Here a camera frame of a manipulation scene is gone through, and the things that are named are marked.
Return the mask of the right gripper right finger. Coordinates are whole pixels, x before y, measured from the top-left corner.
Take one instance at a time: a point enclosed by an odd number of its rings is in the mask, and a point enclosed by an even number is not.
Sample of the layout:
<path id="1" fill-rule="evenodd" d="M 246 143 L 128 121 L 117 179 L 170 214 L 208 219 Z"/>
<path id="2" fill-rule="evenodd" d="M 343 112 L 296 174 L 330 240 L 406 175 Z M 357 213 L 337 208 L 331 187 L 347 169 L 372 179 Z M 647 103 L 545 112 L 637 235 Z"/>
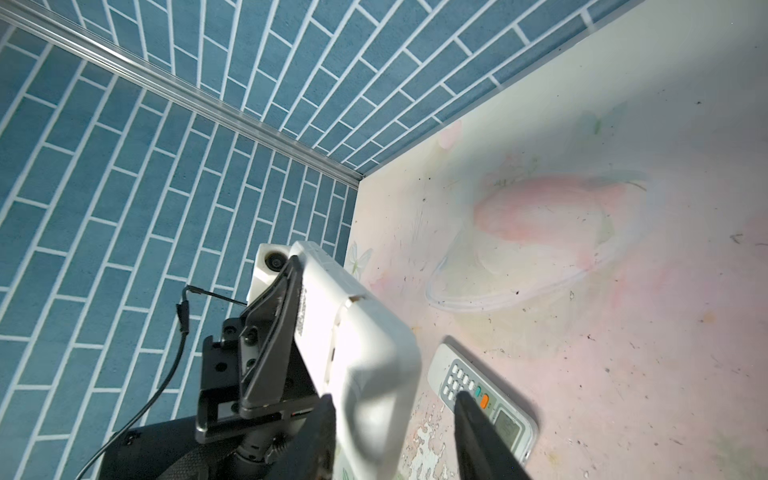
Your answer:
<path id="1" fill-rule="evenodd" d="M 461 480 L 531 479 L 466 391 L 456 397 L 454 440 Z"/>

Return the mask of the white air conditioner remote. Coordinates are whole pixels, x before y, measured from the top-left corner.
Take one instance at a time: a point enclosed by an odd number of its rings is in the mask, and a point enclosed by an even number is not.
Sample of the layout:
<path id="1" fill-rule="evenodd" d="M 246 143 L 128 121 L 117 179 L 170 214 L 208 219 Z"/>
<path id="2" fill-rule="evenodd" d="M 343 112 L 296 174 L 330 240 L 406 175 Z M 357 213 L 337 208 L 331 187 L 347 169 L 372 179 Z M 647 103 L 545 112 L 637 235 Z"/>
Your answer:
<path id="1" fill-rule="evenodd" d="M 290 253 L 302 267 L 294 340 L 316 391 L 333 400 L 347 472 L 392 479 L 421 377 L 415 335 L 316 243 Z"/>

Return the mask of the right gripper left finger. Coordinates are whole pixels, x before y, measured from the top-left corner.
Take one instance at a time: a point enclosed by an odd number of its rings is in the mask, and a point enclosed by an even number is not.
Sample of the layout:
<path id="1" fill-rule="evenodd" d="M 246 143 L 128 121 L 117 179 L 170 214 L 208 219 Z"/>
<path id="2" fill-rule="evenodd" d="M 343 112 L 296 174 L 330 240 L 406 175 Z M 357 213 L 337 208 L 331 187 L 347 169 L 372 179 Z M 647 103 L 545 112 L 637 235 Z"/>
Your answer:
<path id="1" fill-rule="evenodd" d="M 331 479 L 336 449 L 336 409 L 330 394 L 315 404 L 267 479 Z"/>

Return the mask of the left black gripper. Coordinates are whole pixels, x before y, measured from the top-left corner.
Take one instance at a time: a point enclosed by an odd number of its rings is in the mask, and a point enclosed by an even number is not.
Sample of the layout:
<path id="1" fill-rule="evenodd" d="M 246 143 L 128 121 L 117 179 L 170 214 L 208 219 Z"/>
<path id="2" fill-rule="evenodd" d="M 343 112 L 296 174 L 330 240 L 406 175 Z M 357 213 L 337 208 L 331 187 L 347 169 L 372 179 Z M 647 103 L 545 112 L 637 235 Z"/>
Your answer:
<path id="1" fill-rule="evenodd" d="M 273 282 L 203 345 L 197 442 L 232 446 L 216 479 L 264 479 L 318 400 L 294 340 L 303 268 L 287 259 Z"/>

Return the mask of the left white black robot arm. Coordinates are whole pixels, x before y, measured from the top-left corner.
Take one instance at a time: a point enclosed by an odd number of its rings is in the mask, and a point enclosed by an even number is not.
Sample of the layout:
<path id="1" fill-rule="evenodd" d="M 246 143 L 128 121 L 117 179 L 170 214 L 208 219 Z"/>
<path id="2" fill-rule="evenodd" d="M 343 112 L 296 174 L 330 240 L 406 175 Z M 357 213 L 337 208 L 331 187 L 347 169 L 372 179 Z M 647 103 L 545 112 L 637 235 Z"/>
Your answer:
<path id="1" fill-rule="evenodd" d="M 275 279 L 202 344 L 196 412 L 130 428 L 106 448 L 101 479 L 264 479 L 320 399 L 294 330 L 303 268 L 268 258 Z"/>

